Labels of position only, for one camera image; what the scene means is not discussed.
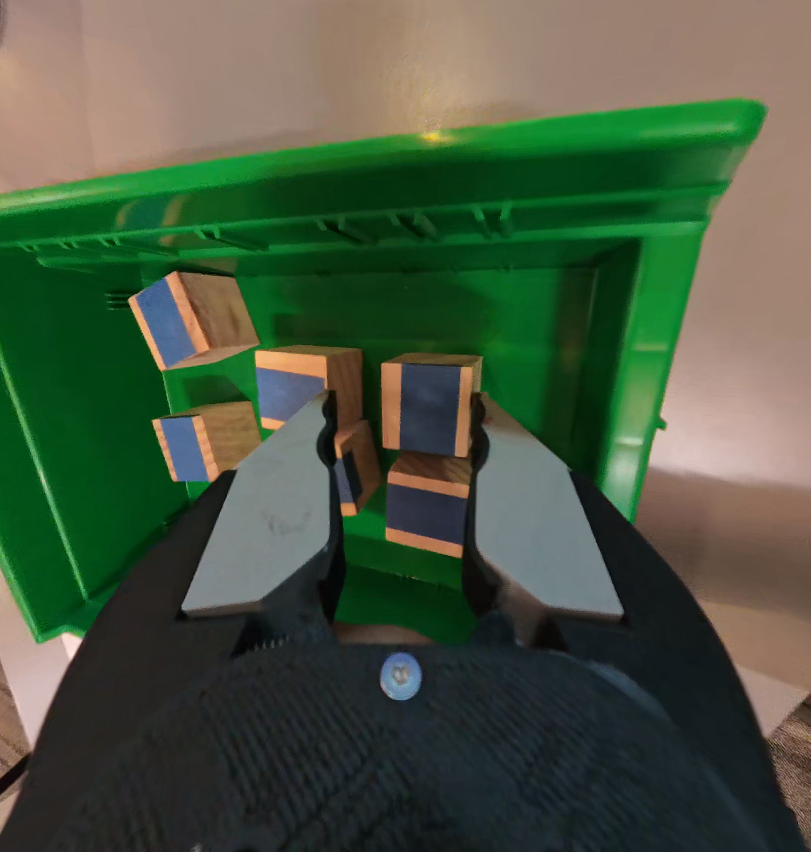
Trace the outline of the pile of taped cubes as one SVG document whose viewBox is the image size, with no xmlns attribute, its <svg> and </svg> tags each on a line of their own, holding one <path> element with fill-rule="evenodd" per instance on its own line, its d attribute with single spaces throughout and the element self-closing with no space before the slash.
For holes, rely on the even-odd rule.
<svg viewBox="0 0 811 852">
<path fill-rule="evenodd" d="M 129 299 L 156 366 L 163 372 L 215 363 L 259 344 L 236 280 L 170 272 Z M 355 347 L 295 344 L 254 353 L 257 403 L 208 403 L 153 420 L 173 482 L 211 483 L 323 391 L 336 395 L 336 473 L 341 512 L 355 517 L 381 483 L 363 416 L 364 357 Z M 387 483 L 385 538 L 459 558 L 472 467 L 465 458 L 399 452 Z"/>
</svg>

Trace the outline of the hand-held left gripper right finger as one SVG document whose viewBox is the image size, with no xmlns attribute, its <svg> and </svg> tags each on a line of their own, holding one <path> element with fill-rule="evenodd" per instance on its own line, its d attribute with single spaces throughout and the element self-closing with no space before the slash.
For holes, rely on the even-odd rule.
<svg viewBox="0 0 811 852">
<path fill-rule="evenodd" d="M 488 612 L 620 623 L 624 608 L 570 468 L 487 393 L 472 400 L 464 597 Z"/>
</svg>

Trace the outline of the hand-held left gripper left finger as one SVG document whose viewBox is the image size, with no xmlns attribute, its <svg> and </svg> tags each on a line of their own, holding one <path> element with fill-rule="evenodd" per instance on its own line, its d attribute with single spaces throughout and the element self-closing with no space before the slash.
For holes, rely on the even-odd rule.
<svg viewBox="0 0 811 852">
<path fill-rule="evenodd" d="M 346 573 L 336 395 L 307 402 L 234 471 L 182 603 L 189 618 L 333 621 Z"/>
</svg>

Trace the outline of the green plastic bin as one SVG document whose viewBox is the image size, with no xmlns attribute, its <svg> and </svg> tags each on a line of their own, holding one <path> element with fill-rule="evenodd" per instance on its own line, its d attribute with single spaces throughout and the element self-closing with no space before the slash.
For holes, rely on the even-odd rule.
<svg viewBox="0 0 811 852">
<path fill-rule="evenodd" d="M 767 107 L 731 99 L 293 148 L 0 195 L 0 569 L 82 636 L 206 488 L 151 421 L 256 403 L 251 351 L 162 373 L 127 300 L 236 279 L 262 347 L 483 357 L 487 393 L 634 521 L 705 231 Z"/>
</svg>

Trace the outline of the blue-striped wooden cube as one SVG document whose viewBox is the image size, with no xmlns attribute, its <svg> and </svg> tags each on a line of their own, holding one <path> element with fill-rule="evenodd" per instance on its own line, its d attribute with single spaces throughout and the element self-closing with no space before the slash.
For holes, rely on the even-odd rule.
<svg viewBox="0 0 811 852">
<path fill-rule="evenodd" d="M 382 362 L 382 447 L 465 458 L 482 367 L 481 355 L 410 353 Z"/>
</svg>

